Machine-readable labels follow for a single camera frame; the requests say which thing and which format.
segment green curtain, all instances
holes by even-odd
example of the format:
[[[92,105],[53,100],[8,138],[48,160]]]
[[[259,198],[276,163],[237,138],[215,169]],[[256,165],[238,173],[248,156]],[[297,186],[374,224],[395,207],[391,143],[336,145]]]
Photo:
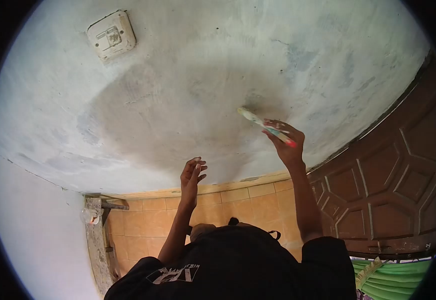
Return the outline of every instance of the green curtain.
[[[371,261],[352,260],[355,276]],[[366,280],[361,290],[374,300],[407,300],[423,279],[431,260],[385,263]]]

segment wooden door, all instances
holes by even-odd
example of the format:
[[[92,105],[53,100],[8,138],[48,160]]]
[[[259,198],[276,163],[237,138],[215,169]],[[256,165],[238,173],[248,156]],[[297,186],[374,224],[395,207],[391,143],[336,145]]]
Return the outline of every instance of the wooden door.
[[[343,239],[352,255],[430,255],[436,249],[436,60],[395,111],[308,176],[325,235]]]

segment white wall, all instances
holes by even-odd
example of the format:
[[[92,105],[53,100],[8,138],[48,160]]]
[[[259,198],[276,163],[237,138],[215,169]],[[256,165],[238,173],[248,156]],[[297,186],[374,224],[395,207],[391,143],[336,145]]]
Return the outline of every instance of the white wall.
[[[138,44],[102,64],[86,30],[117,9]],[[198,155],[208,184],[284,169],[236,113],[249,105],[301,129],[311,167],[375,121],[428,50],[399,0],[45,0],[0,75],[0,155],[103,193],[177,187]]]
[[[83,195],[0,157],[0,238],[34,299],[100,299],[79,219]]]

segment light switch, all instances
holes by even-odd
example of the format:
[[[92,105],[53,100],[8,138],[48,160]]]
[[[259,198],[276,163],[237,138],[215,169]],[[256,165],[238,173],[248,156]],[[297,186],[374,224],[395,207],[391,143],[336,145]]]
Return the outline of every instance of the light switch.
[[[122,10],[92,24],[87,35],[98,57],[103,61],[130,51],[137,43],[128,15]]]

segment tiled wall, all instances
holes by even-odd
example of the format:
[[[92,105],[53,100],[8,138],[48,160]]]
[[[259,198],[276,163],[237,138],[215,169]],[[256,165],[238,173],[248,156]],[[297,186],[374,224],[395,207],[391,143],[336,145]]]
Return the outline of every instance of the tiled wall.
[[[301,261],[303,245],[296,223],[291,180],[199,195],[190,225],[227,225],[231,217],[265,231],[281,232],[279,242]],[[157,257],[170,231],[180,198],[128,200],[128,211],[112,210],[107,219],[110,241],[122,275],[146,256]]]

